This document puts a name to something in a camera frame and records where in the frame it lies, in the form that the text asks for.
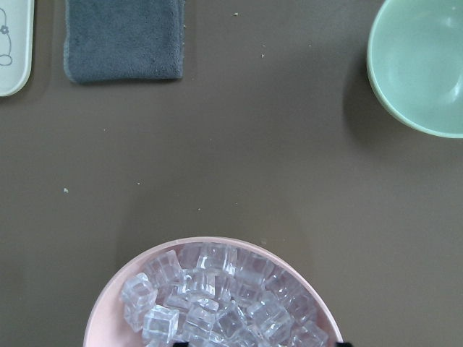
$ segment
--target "blue-gray washcloth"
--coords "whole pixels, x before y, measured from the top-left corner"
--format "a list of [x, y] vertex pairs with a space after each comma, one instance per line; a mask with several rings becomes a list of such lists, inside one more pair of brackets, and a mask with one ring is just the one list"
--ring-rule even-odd
[[73, 82], [182, 77], [184, 0], [67, 0], [66, 22]]

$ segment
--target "bowl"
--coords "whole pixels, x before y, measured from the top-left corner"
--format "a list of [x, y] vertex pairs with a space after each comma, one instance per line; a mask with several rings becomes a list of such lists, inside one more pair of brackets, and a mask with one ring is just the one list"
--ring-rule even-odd
[[171, 249], [180, 249], [192, 242], [216, 242], [240, 247], [260, 254], [271, 260], [275, 265], [291, 273], [313, 296], [318, 306], [317, 325], [328, 333], [328, 345], [333, 346], [336, 341], [342, 342], [341, 333], [321, 297], [312, 286], [295, 269], [269, 251], [236, 239], [223, 237], [192, 237], [160, 244], [130, 260], [106, 284], [90, 314], [84, 337], [84, 347], [141, 347], [141, 334], [134, 333], [123, 318], [124, 305], [119, 299], [122, 286], [126, 279], [139, 273], [148, 260]]
[[386, 0], [368, 41], [368, 77], [384, 108], [413, 129], [463, 137], [463, 3]]

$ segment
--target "pink bowl rim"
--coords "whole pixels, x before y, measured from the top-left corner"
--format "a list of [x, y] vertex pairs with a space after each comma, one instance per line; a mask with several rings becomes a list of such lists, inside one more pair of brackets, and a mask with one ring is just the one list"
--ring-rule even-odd
[[173, 241], [164, 242], [163, 244], [154, 246], [150, 249], [147, 249], [143, 253], [140, 253], [135, 258], [132, 258], [132, 260], [130, 260], [123, 267], [121, 267], [119, 271], [117, 271], [117, 273], [104, 286], [103, 290], [100, 292], [100, 295], [96, 299], [95, 304], [93, 305], [92, 312], [90, 313], [90, 317], [88, 319], [87, 326], [85, 328], [85, 335], [84, 335], [84, 341], [83, 341], [84, 347], [87, 345], [87, 341], [89, 338], [89, 331], [92, 327], [93, 318], [95, 316], [95, 312], [100, 302], [104, 300], [108, 289], [112, 286], [113, 282], [115, 282], [124, 273], [125, 269], [131, 267], [139, 259], [146, 257], [148, 254], [159, 252], [163, 249], [168, 249], [168, 248], [172, 248], [172, 247], [184, 245], [184, 244], [191, 244], [195, 242], [216, 242], [220, 244], [230, 244], [232, 246], [240, 247], [240, 248], [246, 249], [248, 251], [252, 251], [254, 253], [260, 254], [268, 258], [274, 264], [282, 267], [283, 269], [291, 273], [309, 291], [309, 293], [312, 294], [313, 298], [317, 301], [318, 305], [320, 306], [320, 308], [323, 310], [324, 314], [326, 315], [326, 318], [329, 321], [331, 327], [333, 328], [337, 341], [339, 342], [343, 341], [338, 325], [336, 324], [336, 321], [334, 320], [334, 317], [331, 314], [328, 307], [326, 306], [325, 302], [322, 300], [320, 295], [318, 295], [315, 289], [305, 280], [305, 278], [303, 278], [290, 264], [282, 260], [280, 257], [275, 255], [274, 253], [268, 251], [267, 249], [264, 249], [260, 246], [257, 246], [256, 244], [252, 244], [247, 241], [242, 241], [242, 240], [233, 239], [229, 237], [221, 237], [221, 236], [220, 237], [219, 236], [195, 236], [195, 237], [187, 237], [184, 239], [176, 239]]

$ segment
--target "pile of clear cubes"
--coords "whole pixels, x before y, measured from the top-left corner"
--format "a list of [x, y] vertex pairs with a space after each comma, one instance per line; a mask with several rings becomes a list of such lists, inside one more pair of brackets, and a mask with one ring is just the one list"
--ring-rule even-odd
[[145, 263], [122, 289], [124, 318], [147, 347], [326, 347], [310, 293], [272, 261], [192, 243]]

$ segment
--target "pink bowl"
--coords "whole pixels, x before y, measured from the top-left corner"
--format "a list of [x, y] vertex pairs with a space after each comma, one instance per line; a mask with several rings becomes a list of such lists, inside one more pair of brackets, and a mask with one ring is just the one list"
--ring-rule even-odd
[[124, 305], [122, 301], [119, 300], [122, 286], [126, 279], [139, 273], [145, 262], [149, 259], [157, 257], [160, 253], [167, 252], [171, 249], [180, 249], [185, 244], [192, 242], [216, 242], [247, 249], [268, 258], [275, 265], [282, 267], [288, 273], [291, 273], [315, 298], [319, 308], [317, 325], [328, 333], [328, 346], [333, 346], [336, 341], [342, 342], [338, 326], [321, 297], [312, 288], [312, 286], [285, 261], [281, 260], [266, 249], [248, 242], [224, 237], [191, 237], [188, 239], [178, 239], [166, 242], [165, 244], [153, 247], [130, 260], [116, 273], [116, 275], [113, 276], [113, 278], [104, 287], [100, 296], [97, 298], [92, 312], [90, 313], [90, 318], [85, 330], [84, 347], [143, 346], [141, 334], [134, 333], [124, 320]]

